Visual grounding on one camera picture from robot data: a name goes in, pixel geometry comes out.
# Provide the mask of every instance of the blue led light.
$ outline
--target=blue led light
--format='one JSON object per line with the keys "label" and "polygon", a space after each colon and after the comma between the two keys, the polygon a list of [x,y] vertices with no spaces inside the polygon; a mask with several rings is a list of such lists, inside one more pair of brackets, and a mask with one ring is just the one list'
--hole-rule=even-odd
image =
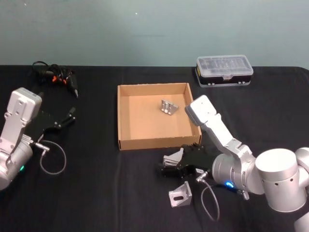
{"label": "blue led light", "polygon": [[230,181],[226,181],[226,182],[225,182],[225,185],[228,186],[229,188],[232,188],[232,189],[234,188],[233,183],[230,182]]}

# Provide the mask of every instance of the teal wall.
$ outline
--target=teal wall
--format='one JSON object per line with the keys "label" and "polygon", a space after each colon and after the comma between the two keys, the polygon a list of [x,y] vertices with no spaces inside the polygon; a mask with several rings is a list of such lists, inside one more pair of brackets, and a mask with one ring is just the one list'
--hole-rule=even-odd
{"label": "teal wall", "polygon": [[0,64],[309,68],[307,0],[0,0]]}

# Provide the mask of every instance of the black table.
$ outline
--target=black table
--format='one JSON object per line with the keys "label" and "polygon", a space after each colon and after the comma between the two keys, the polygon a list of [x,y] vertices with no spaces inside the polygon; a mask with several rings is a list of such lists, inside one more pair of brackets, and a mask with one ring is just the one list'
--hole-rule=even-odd
{"label": "black table", "polygon": [[[43,88],[42,109],[62,117],[77,107],[75,125],[50,139],[67,152],[65,172],[56,177],[39,168],[35,152],[9,188],[0,193],[0,231],[215,232],[293,231],[308,205],[283,214],[264,196],[249,201],[216,189],[221,219],[214,223],[200,203],[202,186],[191,184],[191,206],[171,209],[168,191],[182,181],[158,175],[163,155],[177,148],[119,151],[117,85],[189,82],[194,98],[206,94],[231,133],[257,156],[272,148],[309,146],[309,71],[295,67],[255,67],[247,87],[200,88],[190,67],[73,67],[80,98],[61,87]],[[0,66],[0,114],[11,91],[29,87],[28,66]],[[202,143],[218,153],[207,135]],[[205,202],[214,212],[210,194]]]}

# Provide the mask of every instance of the cardboard box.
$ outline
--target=cardboard box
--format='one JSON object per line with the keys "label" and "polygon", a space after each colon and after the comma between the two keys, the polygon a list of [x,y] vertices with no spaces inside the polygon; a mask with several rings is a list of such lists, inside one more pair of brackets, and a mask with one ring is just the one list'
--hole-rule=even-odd
{"label": "cardboard box", "polygon": [[[162,99],[178,105],[178,110],[173,115],[162,112]],[[118,86],[120,150],[199,144],[201,130],[184,110],[192,101],[188,83]]]}

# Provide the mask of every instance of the gray cable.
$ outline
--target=gray cable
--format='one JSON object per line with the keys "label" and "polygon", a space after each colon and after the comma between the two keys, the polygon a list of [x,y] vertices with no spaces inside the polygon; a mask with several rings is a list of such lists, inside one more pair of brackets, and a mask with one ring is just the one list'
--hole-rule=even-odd
{"label": "gray cable", "polygon": [[47,170],[43,167],[43,165],[42,165],[42,160],[43,160],[44,155],[42,155],[41,158],[40,158],[40,167],[41,167],[41,169],[42,169],[45,173],[50,174],[50,175],[58,175],[58,174],[62,173],[62,172],[64,171],[64,169],[66,168],[66,166],[67,166],[67,156],[66,156],[66,153],[64,152],[63,148],[62,148],[59,144],[56,144],[56,143],[53,142],[53,141],[41,140],[41,142],[50,143],[50,144],[53,144],[53,145],[56,145],[57,147],[59,147],[59,149],[62,151],[63,158],[64,158],[64,165],[63,165],[63,168],[62,168],[59,172],[52,173],[52,172],[47,171]]}
{"label": "gray cable", "polygon": [[[207,187],[204,188],[203,191],[202,191],[202,193],[201,193],[201,201],[202,201],[203,208],[204,208],[205,212],[208,214],[209,218],[210,218],[212,221],[218,221],[219,218],[220,218],[220,207],[219,207],[219,203],[218,203],[218,200],[217,200],[217,198],[216,198],[216,195],[214,194],[214,192],[213,192],[211,186],[207,183],[206,180],[201,179],[200,182],[202,182],[202,183],[204,183],[205,185],[207,185]],[[205,204],[204,204],[203,196],[204,196],[204,192],[205,192],[207,189],[209,189],[209,190],[211,191],[211,194],[212,194],[213,199],[214,199],[214,201],[215,201],[215,203],[216,203],[216,206],[217,206],[217,218],[216,218],[216,219],[214,219],[214,218],[211,216],[211,214],[208,212],[208,210],[207,210],[207,208],[206,208],[206,206],[205,206]]]}

